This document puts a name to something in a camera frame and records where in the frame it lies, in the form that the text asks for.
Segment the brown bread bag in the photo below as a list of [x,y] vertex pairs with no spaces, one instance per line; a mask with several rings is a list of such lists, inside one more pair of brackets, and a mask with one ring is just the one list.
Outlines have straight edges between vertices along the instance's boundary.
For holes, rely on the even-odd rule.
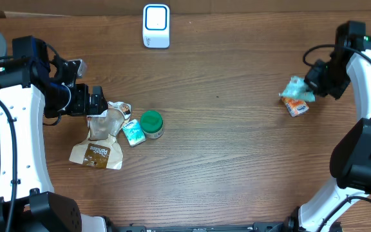
[[130,104],[111,101],[100,115],[87,116],[88,135],[73,147],[69,161],[94,168],[120,169],[123,153],[117,135],[130,118]]

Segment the green lid jar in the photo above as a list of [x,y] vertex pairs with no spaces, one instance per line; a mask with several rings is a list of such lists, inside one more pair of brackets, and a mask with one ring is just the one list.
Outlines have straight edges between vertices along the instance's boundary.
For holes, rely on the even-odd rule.
[[164,133],[164,121],[157,111],[149,110],[143,113],[140,118],[140,127],[150,139],[157,139]]

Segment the large teal tissue pack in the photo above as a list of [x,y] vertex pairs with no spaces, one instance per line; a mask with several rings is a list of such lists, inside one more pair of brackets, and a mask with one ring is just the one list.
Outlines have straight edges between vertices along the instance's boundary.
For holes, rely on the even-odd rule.
[[290,82],[286,85],[283,92],[279,93],[279,96],[305,102],[314,102],[316,100],[312,90],[305,83],[305,79],[298,76],[290,78]]

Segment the small teal tissue pack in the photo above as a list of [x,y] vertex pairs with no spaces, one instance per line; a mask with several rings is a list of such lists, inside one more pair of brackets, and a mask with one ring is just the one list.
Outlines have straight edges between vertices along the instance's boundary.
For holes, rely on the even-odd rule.
[[146,141],[146,136],[140,127],[138,120],[133,119],[122,127],[128,143],[131,147],[137,146]]

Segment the orange tissue pack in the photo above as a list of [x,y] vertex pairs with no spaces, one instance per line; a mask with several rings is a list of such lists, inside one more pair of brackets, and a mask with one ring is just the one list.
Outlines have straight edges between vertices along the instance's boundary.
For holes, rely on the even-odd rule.
[[290,99],[286,97],[282,97],[281,100],[292,117],[302,115],[309,110],[309,106],[305,101]]

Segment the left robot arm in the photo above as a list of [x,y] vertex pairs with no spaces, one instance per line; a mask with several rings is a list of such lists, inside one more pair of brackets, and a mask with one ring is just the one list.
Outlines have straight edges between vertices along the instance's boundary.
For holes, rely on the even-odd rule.
[[111,231],[107,217],[54,192],[43,138],[44,118],[104,112],[102,88],[77,83],[84,62],[49,57],[38,38],[16,38],[12,50],[0,57],[0,231]]

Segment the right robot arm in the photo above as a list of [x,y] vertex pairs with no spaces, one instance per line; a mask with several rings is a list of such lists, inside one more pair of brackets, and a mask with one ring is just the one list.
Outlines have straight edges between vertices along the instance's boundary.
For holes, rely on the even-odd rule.
[[293,77],[281,96],[339,99],[352,86],[357,122],[333,149],[327,183],[272,231],[342,231],[338,218],[356,202],[371,201],[371,36],[365,23],[347,21],[326,47],[333,49],[330,60],[318,59],[304,78]]

